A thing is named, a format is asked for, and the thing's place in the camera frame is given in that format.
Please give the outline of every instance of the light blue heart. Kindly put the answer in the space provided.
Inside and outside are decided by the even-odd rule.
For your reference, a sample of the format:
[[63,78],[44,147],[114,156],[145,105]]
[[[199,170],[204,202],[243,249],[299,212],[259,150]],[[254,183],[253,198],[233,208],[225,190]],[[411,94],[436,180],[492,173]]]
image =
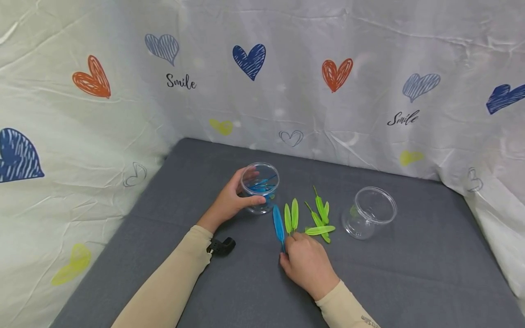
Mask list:
[[164,34],[157,38],[153,34],[146,34],[144,40],[146,47],[152,54],[167,60],[172,66],[175,66],[175,57],[179,53],[179,43],[174,36]]
[[403,94],[414,102],[417,97],[434,89],[441,81],[439,74],[427,74],[420,77],[419,74],[412,74],[403,86]]

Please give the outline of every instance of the orange heart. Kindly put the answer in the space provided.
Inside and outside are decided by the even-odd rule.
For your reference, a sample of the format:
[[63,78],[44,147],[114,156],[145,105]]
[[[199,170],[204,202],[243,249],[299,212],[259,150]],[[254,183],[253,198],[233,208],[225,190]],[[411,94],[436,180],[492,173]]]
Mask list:
[[109,81],[102,65],[95,56],[89,55],[88,67],[91,75],[84,72],[75,72],[73,73],[73,83],[85,93],[109,99],[111,96]]
[[332,93],[336,92],[344,82],[347,80],[350,71],[352,71],[352,66],[354,62],[352,59],[345,59],[339,69],[335,66],[335,63],[330,59],[327,59],[323,63],[323,78],[327,83],[328,87],[332,90]]

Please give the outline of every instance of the hand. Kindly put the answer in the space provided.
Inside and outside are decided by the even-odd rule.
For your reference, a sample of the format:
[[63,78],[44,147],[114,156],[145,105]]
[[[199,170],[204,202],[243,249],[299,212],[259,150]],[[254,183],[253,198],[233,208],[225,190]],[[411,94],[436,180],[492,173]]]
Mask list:
[[[266,199],[263,196],[237,196],[243,190],[240,185],[240,179],[243,176],[244,170],[245,168],[241,168],[235,172],[232,179],[219,193],[217,199],[197,222],[197,225],[214,234],[222,223],[230,220],[241,209],[266,203]],[[254,178],[258,174],[259,172],[255,171],[247,172],[245,179]]]
[[286,275],[306,290],[315,301],[331,292],[340,279],[333,271],[323,246],[312,237],[294,233],[286,238],[288,255],[280,263]]

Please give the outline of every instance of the black clip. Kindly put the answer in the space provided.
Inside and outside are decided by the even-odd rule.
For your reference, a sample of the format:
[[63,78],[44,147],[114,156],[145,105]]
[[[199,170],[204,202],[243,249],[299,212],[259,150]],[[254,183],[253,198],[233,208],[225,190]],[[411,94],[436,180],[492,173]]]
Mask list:
[[226,256],[235,247],[235,241],[228,237],[223,242],[218,241],[217,239],[212,239],[212,243],[206,248],[208,254]]

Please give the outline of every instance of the fabric backdrop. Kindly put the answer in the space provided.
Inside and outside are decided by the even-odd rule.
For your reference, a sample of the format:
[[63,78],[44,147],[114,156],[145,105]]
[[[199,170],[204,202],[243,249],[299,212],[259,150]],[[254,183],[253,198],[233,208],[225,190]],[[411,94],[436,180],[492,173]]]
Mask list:
[[182,137],[441,180],[523,301],[522,8],[0,0],[0,325],[51,323]]

